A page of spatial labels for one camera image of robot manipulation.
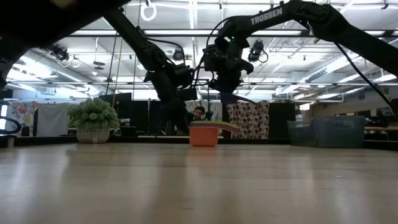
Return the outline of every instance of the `ceiling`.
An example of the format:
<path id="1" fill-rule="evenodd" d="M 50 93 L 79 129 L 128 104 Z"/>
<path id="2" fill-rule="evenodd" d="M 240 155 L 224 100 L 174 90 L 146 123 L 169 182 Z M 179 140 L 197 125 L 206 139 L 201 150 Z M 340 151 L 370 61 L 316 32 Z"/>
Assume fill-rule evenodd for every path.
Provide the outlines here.
<path id="1" fill-rule="evenodd" d="M 131 1 L 126 7 L 127 18 L 135 25 L 142 29 L 212 29 L 223 18 L 236 15 L 255 15 L 260 10 L 268 10 L 271 3 L 275 6 L 279 1 L 271 0 L 222 0 L 222 9 L 220 9 L 219 0 L 168 0 L 155 1 L 151 4 L 156 7 L 157 14 L 151 21 L 145 21 L 140 15 L 140 4 L 145 5 L 145 1 Z M 317 0 L 317 3 L 331 3 L 332 6 L 339 10 L 344 10 L 343 15 L 354 26 L 363 30 L 396 30 L 398 29 L 398 0 L 388 0 L 389 7 L 382 10 L 384 4 L 383 0 Z M 153 13 L 151 8 L 145 9 L 145 15 L 150 17 Z M 93 23 L 82 28 L 82 30 L 106 30 L 112 27 L 101 18 Z M 305 29 L 295 21 L 289 21 L 285 24 L 279 24 L 270 29 Z M 180 44 L 185 54 L 195 55 L 196 58 L 201 57 L 202 49 L 206 45 L 206 37 L 157 37 L 159 40 L 167 40 Z M 244 82 L 278 82 L 286 85 L 243 85 L 240 90 L 251 90 L 245 94 L 250 98 L 250 94 L 261 94 L 259 90 L 275 90 L 277 93 L 283 93 L 281 97 L 300 95 L 302 93 L 314 93 L 311 98 L 322 96 L 325 92 L 336 91 L 335 87 L 330 86 L 296 86 L 290 87 L 291 82 L 302 82 L 302 79 L 314 74 L 314 71 L 326 67 L 332 61 L 341 58 L 343 55 L 331 42 L 319 41 L 314 44 L 314 38 L 286 38 L 286 37 L 250 37 L 249 43 L 252 45 L 256 40 L 261 40 L 269 54 L 269 60 L 266 63 L 253 63 L 254 72 L 250 75 L 242 74 Z M 386 42 L 392 42 L 394 39 L 386 39 Z M 32 49 L 31 55 L 40 56 L 36 62 L 51 64 L 53 70 L 63 69 L 63 73 L 69 74 L 72 77 L 80 76 L 78 80 L 84 82 L 104 82 L 109 74 L 113 81 L 118 82 L 142 82 L 146 71 L 140 66 L 140 63 L 135 58 L 132 48 L 128 46 L 122 38 L 114 37 L 75 37 L 69 36 L 57 42 L 58 45 L 66 47 L 71 59 L 59 65 L 54 57 L 46 54 L 40 49 Z M 175 46 L 163 43 L 156 43 L 164 52 L 172 54 Z M 249 49 L 244 49 L 243 59 L 247 59 Z M 103 70 L 96 70 L 93 64 L 94 61 L 103 62 Z M 365 75 L 369 78 L 376 79 L 382 75 L 380 68 L 377 68 L 372 63 L 365 61 L 363 58 L 356 58 L 355 64 L 361 71 L 365 71 Z M 194 60 L 187 60 L 187 65 L 194 67 L 197 63 Z M 314 83 L 335 83 L 343 78 L 356 74 L 352 67 L 345 63 L 342 66 L 336 67 L 323 76 L 312 80 Z M 201 71 L 200 78 L 210 78 L 211 74 Z M 14 78 L 11 81 L 36 81 L 35 76 L 25 77 L 25 79 Z M 361 78 L 351 80 L 351 82 L 361 83 Z M 111 85 L 111 90 L 114 90 L 115 85 Z M 104 90 L 104 86 L 96 86 L 99 90 Z M 132 85 L 118 85 L 117 89 L 120 92 L 131 91 Z M 355 89 L 354 86 L 346 86 L 340 88 L 339 91 L 350 91 Z M 136 85 L 134 89 L 143 89 L 153 91 L 153 87 L 148 85 Z"/>

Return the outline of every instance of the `colorful artwork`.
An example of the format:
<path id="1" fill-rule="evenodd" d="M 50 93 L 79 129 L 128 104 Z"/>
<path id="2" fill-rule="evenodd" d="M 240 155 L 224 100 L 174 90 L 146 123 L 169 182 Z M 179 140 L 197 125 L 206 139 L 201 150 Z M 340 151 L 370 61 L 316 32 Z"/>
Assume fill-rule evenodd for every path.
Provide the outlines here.
<path id="1" fill-rule="evenodd" d="M 36 102 L 12 102 L 7 107 L 7 117 L 18 121 L 22 127 L 29 127 L 29 136 L 33 136 L 34 113 L 37 110 Z M 14 130 L 16 125 L 6 122 L 6 130 Z"/>

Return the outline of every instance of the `potted plant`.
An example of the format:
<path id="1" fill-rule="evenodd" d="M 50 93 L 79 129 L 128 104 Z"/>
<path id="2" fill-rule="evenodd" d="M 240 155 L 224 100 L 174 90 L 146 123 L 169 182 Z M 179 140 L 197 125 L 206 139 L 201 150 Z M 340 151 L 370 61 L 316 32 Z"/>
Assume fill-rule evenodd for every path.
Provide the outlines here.
<path id="1" fill-rule="evenodd" d="M 119 127 L 115 110 L 99 98 L 72 106 L 68 114 L 69 127 L 77 128 L 77 139 L 83 143 L 104 143 L 109 138 L 109 129 Z"/>

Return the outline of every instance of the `gray bin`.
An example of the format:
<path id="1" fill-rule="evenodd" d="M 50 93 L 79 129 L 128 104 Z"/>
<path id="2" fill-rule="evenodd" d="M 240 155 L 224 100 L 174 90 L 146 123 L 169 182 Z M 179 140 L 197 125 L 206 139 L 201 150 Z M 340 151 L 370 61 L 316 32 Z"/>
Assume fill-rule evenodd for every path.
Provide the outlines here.
<path id="1" fill-rule="evenodd" d="M 288 121 L 290 142 L 310 147 L 362 147 L 365 127 L 363 116 L 325 116 L 313 118 L 306 126 Z"/>

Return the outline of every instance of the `orange bowl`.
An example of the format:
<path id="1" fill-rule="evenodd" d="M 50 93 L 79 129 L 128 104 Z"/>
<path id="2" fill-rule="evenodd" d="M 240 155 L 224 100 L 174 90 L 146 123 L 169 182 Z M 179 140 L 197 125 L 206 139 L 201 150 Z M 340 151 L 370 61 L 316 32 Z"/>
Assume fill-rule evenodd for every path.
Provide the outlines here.
<path id="1" fill-rule="evenodd" d="M 189 143 L 192 146 L 214 147 L 218 143 L 218 128 L 191 127 L 189 130 Z"/>

